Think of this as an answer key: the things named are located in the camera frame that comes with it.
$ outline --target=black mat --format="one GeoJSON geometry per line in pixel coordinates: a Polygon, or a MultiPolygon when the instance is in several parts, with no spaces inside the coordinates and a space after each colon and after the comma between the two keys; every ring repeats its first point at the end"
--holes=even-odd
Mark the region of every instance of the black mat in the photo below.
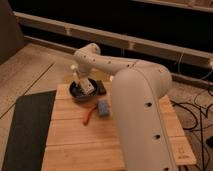
{"type": "Polygon", "coordinates": [[[40,171],[55,91],[17,100],[2,171],[40,171]]]}

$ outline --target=blue object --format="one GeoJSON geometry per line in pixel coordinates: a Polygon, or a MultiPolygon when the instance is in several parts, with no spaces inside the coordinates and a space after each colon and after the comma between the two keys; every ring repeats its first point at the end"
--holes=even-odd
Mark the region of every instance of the blue object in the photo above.
{"type": "Polygon", "coordinates": [[[100,117],[109,116],[109,105],[107,103],[107,100],[98,101],[98,114],[100,117]]]}

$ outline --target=wooden cutting board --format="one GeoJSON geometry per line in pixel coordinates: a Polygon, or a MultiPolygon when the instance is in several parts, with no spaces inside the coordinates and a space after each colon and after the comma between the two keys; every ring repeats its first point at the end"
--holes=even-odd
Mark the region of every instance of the wooden cutting board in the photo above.
{"type": "MultiPolygon", "coordinates": [[[[105,87],[109,90],[109,83],[105,83],[105,87]]],[[[125,170],[112,111],[111,116],[105,119],[99,118],[94,111],[89,124],[82,124],[84,112],[98,99],[106,99],[110,104],[109,91],[105,96],[78,104],[68,90],[68,84],[60,84],[57,88],[42,170],[125,170]]],[[[176,164],[195,164],[196,158],[168,96],[159,102],[176,164]]]]}

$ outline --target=cable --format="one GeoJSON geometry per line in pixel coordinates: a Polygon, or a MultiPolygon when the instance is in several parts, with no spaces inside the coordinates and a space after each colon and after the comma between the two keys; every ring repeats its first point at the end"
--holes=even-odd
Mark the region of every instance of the cable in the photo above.
{"type": "Polygon", "coordinates": [[[201,92],[197,93],[197,95],[196,95],[195,98],[194,98],[194,104],[195,104],[196,106],[198,106],[198,107],[201,107],[202,109],[206,109],[206,108],[203,107],[203,106],[201,106],[201,105],[199,105],[199,104],[196,102],[196,100],[197,100],[197,98],[198,98],[201,94],[203,94],[204,92],[206,92],[206,90],[202,90],[201,92]]]}
{"type": "MultiPolygon", "coordinates": [[[[182,53],[181,53],[181,56],[180,56],[180,58],[179,58],[179,60],[178,60],[178,73],[179,73],[180,75],[183,75],[183,74],[181,73],[180,65],[181,65],[181,61],[182,61],[182,59],[183,59],[184,53],[185,53],[185,49],[183,49],[183,51],[182,51],[182,53]]],[[[201,78],[198,78],[198,79],[199,79],[199,80],[205,80],[205,79],[207,79],[212,73],[213,73],[213,65],[211,65],[211,71],[209,71],[205,76],[203,76],[203,77],[201,77],[201,78]]]]}
{"type": "Polygon", "coordinates": [[[209,111],[210,111],[210,108],[213,106],[213,103],[208,105],[208,107],[206,108],[206,117],[208,118],[208,115],[209,115],[209,111]]]}
{"type": "Polygon", "coordinates": [[[183,129],[184,130],[188,130],[188,131],[195,129],[198,126],[198,119],[197,119],[196,115],[190,109],[188,109],[187,107],[183,106],[182,104],[176,103],[174,101],[172,101],[172,102],[174,103],[173,106],[178,106],[178,107],[181,107],[181,108],[187,110],[192,115],[192,117],[194,118],[194,121],[195,121],[194,126],[189,127],[189,128],[183,127],[183,129]]]}
{"type": "Polygon", "coordinates": [[[200,111],[200,107],[203,108],[203,109],[206,109],[206,108],[203,107],[203,106],[197,106],[197,105],[192,104],[192,103],[189,103],[189,102],[179,102],[178,104],[180,104],[180,105],[190,105],[190,106],[192,106],[192,107],[195,107],[198,111],[200,111]]]}
{"type": "Polygon", "coordinates": [[[213,93],[211,91],[211,87],[213,87],[213,85],[209,85],[209,87],[208,87],[208,93],[209,93],[210,96],[213,97],[213,93]]]}
{"type": "Polygon", "coordinates": [[[203,112],[202,111],[202,106],[197,106],[195,104],[191,104],[191,103],[188,103],[188,102],[185,102],[185,103],[177,103],[173,100],[171,100],[171,102],[173,103],[173,106],[178,106],[178,107],[181,107],[183,109],[185,109],[186,111],[188,111],[194,118],[195,120],[195,125],[190,127],[190,128],[183,128],[184,130],[188,130],[190,131],[195,137],[196,139],[200,142],[201,144],[201,157],[202,157],[202,169],[198,166],[198,165],[195,165],[195,167],[199,170],[199,171],[205,171],[207,168],[208,168],[208,165],[210,163],[210,154],[209,154],[209,151],[208,149],[206,148],[206,146],[204,145],[204,141],[203,141],[203,131],[207,128],[210,128],[211,126],[213,126],[213,123],[212,124],[209,124],[208,126],[205,126],[203,127],[203,119],[202,119],[202,115],[204,115],[205,117],[208,116],[208,112],[209,112],[209,109],[213,106],[213,104],[210,104],[207,108],[206,108],[206,112],[203,112]],[[183,106],[183,105],[191,105],[192,107],[195,107],[196,109],[199,110],[200,112],[200,129],[195,129],[197,126],[198,126],[198,118],[196,117],[195,113],[193,113],[190,109],[188,109],[187,107],[183,106]],[[200,135],[201,135],[201,140],[197,137],[197,135],[194,133],[194,131],[200,131],[200,135]],[[208,156],[208,159],[207,159],[207,162],[205,163],[205,158],[204,158],[204,152],[207,153],[207,156],[208,156]]]}
{"type": "MultiPolygon", "coordinates": [[[[208,129],[208,128],[212,127],[212,126],[213,126],[213,123],[203,127],[203,131],[205,131],[206,129],[208,129]]],[[[191,130],[191,131],[193,132],[193,131],[201,131],[201,130],[200,129],[194,129],[194,130],[191,130]]]]}
{"type": "MultiPolygon", "coordinates": [[[[195,136],[195,138],[201,143],[201,140],[199,139],[199,137],[198,137],[194,132],[192,132],[192,134],[193,134],[193,135],[195,136]]],[[[204,145],[203,147],[204,147],[204,150],[206,151],[206,154],[207,154],[207,156],[208,156],[207,162],[206,162],[205,167],[204,167],[204,170],[203,170],[203,171],[205,171],[205,170],[208,168],[208,165],[209,165],[210,160],[211,160],[211,156],[210,156],[209,151],[208,151],[208,149],[206,148],[206,146],[204,145]]]]}
{"type": "Polygon", "coordinates": [[[187,166],[183,166],[185,171],[189,171],[189,168],[187,166]]]}

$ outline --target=small white object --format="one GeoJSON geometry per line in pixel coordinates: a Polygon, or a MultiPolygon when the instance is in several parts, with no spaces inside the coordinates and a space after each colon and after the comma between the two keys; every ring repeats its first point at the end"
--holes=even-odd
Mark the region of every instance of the small white object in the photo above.
{"type": "Polygon", "coordinates": [[[86,94],[86,95],[92,93],[95,90],[95,88],[93,87],[91,82],[88,80],[88,78],[85,78],[85,77],[80,78],[79,83],[80,83],[80,86],[81,86],[84,94],[86,94]]]}
{"type": "Polygon", "coordinates": [[[112,82],[113,78],[114,78],[114,76],[112,76],[112,75],[109,77],[110,82],[112,82]]]}
{"type": "Polygon", "coordinates": [[[79,83],[78,67],[76,65],[71,65],[70,69],[72,70],[73,80],[76,82],[76,84],[78,84],[79,83]]]}

